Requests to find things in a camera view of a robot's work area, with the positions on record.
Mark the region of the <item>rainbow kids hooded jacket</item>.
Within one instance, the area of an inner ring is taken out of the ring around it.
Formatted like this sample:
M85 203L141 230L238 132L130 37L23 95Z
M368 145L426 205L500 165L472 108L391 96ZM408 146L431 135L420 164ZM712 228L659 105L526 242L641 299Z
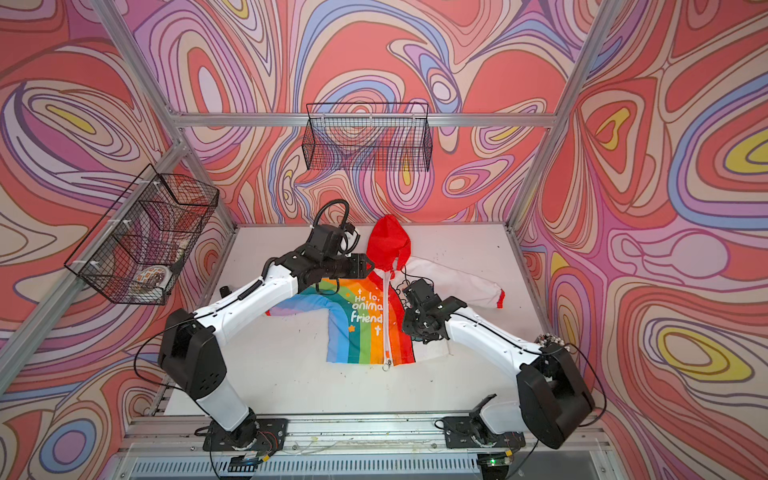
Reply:
M375 265L367 279L324 280L320 292L311 287L269 311L291 316L325 310L329 363L398 366L447 353L442 347L415 347L403 333L400 290L409 282L426 280L442 298L455 296L471 306L503 307L505 292L498 284L413 256L409 235L392 215L374 225L366 255Z

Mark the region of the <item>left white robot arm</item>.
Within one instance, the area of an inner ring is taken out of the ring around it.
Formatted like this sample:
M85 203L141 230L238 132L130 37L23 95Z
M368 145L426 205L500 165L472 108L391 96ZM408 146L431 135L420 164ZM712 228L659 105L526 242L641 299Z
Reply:
M355 248L356 228L314 224L307 240L268 259L262 273L223 299L194 312L179 309L166 321L158 353L160 368L196 402L237 449L259 434L256 414L227 378L222 347L279 303L323 279L365 279L373 262Z

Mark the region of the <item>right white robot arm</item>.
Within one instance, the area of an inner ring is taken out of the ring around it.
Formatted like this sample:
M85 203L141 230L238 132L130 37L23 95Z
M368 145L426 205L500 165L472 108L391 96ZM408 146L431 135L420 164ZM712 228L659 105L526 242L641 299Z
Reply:
M583 375L559 338L518 338L466 302L441 298L424 279L406 286L404 296L403 333L425 345L442 340L462 345L515 381L512 398L491 393L466 415L442 418L448 448L517 451L530 433L541 445L559 449L595 409Z

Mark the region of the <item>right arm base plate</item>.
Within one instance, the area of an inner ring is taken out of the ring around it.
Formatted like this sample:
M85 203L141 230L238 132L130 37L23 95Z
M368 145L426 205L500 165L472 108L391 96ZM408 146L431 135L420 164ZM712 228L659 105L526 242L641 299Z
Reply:
M469 415L443 417L433 425L443 433L448 449L502 448L517 452L526 446L522 433L493 433L479 418Z

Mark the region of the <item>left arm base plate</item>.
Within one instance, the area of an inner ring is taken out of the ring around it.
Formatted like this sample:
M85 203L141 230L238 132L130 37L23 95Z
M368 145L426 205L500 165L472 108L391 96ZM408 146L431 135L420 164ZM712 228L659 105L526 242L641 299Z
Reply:
M203 450L273 454L283 449L288 424L287 418L248 417L243 426L229 432L211 421L204 436Z

